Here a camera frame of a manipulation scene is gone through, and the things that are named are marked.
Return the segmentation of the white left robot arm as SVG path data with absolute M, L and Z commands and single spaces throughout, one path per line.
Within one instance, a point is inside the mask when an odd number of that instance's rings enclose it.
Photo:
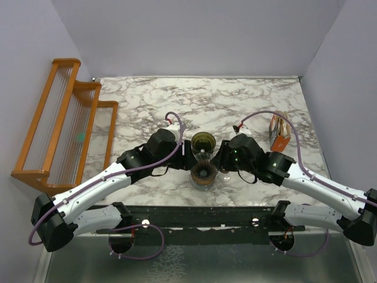
M 39 244 L 48 252 L 67 245 L 74 237 L 99 231 L 125 232 L 133 217 L 121 202 L 93 209 L 108 195 L 152 176 L 154 169 L 166 167 L 190 170 L 195 164 L 190 142 L 183 140 L 184 127 L 171 124 L 157 130 L 149 140 L 125 151 L 115 162 L 90 180 L 53 197 L 39 195 L 34 203 L 31 235 L 38 235 Z

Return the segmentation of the orange coffee filter box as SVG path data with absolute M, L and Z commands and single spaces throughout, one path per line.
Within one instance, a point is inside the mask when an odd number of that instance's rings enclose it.
M 291 139 L 289 123 L 274 114 L 269 124 L 270 150 L 273 152 L 283 152 Z

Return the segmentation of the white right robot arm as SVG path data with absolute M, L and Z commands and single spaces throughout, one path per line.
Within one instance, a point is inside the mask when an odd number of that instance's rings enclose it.
M 314 226 L 340 232 L 360 245 L 374 245 L 375 189 L 364 192 L 317 175 L 283 153 L 264 152 L 245 134 L 222 141 L 212 162 L 220 170 L 245 171 L 261 182 L 293 189 L 322 202 L 322 206 L 305 206 L 280 201 L 270 217 L 276 230 Z

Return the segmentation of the brown wooden dripper collar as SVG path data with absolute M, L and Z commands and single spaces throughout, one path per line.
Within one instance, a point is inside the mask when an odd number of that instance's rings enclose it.
M 193 179 L 212 180 L 216 177 L 218 170 L 211 162 L 197 163 L 191 169 L 191 176 Z

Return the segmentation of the clear glass carafe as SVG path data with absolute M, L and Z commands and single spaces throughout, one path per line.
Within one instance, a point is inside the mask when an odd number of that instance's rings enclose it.
M 195 190 L 206 192 L 211 191 L 214 188 L 214 179 L 212 180 L 201 180 L 192 179 L 191 185 Z

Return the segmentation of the orange wooden rack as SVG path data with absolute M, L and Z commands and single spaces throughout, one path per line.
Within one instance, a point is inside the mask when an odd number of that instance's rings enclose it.
M 101 101 L 101 84 L 77 79 L 77 58 L 52 61 L 35 114 L 11 176 L 54 196 L 83 181 L 95 117 L 111 111 L 107 144 L 100 158 L 110 164 L 118 102 Z

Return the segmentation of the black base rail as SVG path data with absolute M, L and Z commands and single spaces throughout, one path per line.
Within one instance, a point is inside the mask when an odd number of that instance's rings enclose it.
M 269 235 L 304 231 L 291 228 L 283 219 L 283 203 L 274 206 L 135 206 L 128 205 L 130 216 L 121 226 L 134 224 L 134 230 L 110 232 L 96 230 L 116 245 L 138 246 L 269 244 Z

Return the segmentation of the clear glass dripper cone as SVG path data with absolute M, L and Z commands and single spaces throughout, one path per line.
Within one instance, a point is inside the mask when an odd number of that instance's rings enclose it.
M 219 171 L 218 173 L 218 177 L 219 179 L 222 181 L 222 182 L 228 182 L 231 180 L 232 178 L 232 174 L 230 172 L 227 172 L 227 171 Z

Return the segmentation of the dark green glass dripper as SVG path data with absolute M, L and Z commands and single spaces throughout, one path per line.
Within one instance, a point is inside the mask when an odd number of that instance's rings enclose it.
M 201 131 L 196 133 L 191 139 L 191 147 L 194 154 L 214 152 L 216 140 L 214 136 L 208 132 Z

